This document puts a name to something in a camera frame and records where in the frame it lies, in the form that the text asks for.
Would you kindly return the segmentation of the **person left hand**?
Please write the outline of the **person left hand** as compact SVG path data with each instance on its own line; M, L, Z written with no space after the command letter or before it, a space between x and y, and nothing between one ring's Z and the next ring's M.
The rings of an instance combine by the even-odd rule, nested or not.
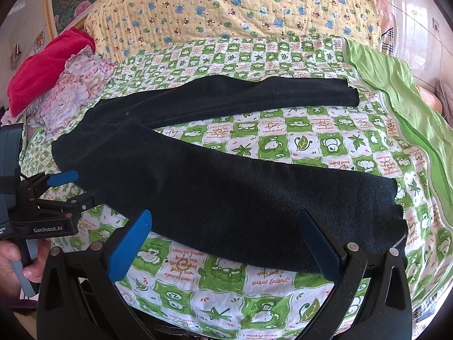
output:
M38 254L36 260L25 266L22 273L25 278L34 283L40 283L44 273L47 257L51 250L49 239L39 239L37 243ZM11 241L2 240L0 248L0 286L1 295L10 299L18 299L22 286L12 267L12 262L21 262L20 249Z

